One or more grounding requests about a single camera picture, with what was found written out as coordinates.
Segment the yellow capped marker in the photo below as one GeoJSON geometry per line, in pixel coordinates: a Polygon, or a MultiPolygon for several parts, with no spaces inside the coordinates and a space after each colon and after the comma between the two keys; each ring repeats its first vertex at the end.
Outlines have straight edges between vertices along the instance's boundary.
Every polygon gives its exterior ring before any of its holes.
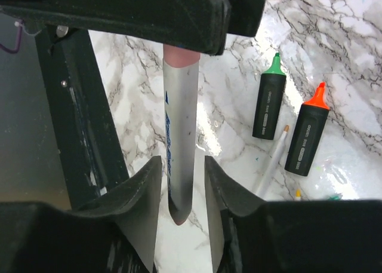
{"type": "Polygon", "coordinates": [[[295,201],[301,201],[301,192],[299,189],[296,190],[295,192],[295,198],[294,198],[295,201]]]}

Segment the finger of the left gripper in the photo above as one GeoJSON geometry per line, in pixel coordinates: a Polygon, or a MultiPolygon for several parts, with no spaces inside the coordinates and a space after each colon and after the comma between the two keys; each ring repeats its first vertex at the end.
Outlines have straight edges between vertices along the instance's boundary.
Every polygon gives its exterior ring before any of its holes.
{"type": "Polygon", "coordinates": [[[231,5],[228,32],[255,37],[263,16],[266,0],[229,0],[231,5]]]}
{"type": "Polygon", "coordinates": [[[228,0],[1,0],[1,12],[221,55],[230,4],[228,0]]]}

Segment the teal acrylic marker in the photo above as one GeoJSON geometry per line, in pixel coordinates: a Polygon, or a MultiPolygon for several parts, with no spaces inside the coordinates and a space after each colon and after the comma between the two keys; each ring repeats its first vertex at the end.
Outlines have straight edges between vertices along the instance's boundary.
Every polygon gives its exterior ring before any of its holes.
{"type": "Polygon", "coordinates": [[[328,197],[326,197],[326,200],[328,201],[339,201],[339,200],[342,200],[342,194],[333,194],[333,195],[330,195],[328,197]]]}

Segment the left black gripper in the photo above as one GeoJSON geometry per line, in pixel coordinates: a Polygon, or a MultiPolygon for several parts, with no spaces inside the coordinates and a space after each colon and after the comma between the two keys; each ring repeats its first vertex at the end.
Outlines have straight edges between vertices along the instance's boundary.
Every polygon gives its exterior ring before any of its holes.
{"type": "Polygon", "coordinates": [[[35,38],[64,179],[73,209],[129,178],[87,30],[35,38]]]}

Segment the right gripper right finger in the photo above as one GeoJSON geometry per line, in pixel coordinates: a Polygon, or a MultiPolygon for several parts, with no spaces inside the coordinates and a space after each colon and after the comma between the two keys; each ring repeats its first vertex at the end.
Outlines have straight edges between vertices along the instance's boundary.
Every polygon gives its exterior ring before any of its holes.
{"type": "Polygon", "coordinates": [[[381,271],[381,201],[267,202],[204,168],[214,272],[381,271]]]}

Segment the pink capped white pen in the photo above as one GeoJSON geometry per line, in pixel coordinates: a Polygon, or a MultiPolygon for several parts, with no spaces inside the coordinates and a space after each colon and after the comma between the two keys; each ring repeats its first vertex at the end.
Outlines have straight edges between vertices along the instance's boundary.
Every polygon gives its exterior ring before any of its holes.
{"type": "Polygon", "coordinates": [[[280,159],[284,153],[286,147],[286,137],[289,132],[289,125],[286,125],[283,129],[278,140],[274,143],[273,149],[270,151],[269,159],[266,162],[264,173],[261,175],[260,180],[255,187],[255,193],[258,197],[264,198],[266,192],[271,184],[272,178],[275,175],[276,168],[280,162],[280,159]]]}

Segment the orange highlighter black body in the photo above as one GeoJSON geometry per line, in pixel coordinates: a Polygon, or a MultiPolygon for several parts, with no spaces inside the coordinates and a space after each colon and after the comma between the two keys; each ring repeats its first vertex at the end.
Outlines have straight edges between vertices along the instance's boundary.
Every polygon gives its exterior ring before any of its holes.
{"type": "Polygon", "coordinates": [[[325,83],[322,82],[314,96],[300,107],[284,167],[286,171],[299,176],[309,174],[328,114],[325,83]]]}

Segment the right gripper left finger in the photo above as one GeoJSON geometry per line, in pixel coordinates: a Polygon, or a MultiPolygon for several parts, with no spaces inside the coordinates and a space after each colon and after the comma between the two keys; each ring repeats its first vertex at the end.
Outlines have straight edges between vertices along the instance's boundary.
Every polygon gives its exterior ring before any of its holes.
{"type": "Polygon", "coordinates": [[[162,160],[77,211],[1,204],[2,272],[155,272],[162,160]]]}

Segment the green highlighter black body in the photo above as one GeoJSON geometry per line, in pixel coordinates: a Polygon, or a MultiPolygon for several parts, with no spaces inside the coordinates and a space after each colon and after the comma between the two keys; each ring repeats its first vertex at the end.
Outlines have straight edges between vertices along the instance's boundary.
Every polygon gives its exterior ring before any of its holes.
{"type": "Polygon", "coordinates": [[[261,74],[252,136],[273,140],[285,91],[286,75],[281,70],[281,57],[276,53],[271,66],[261,74]]]}

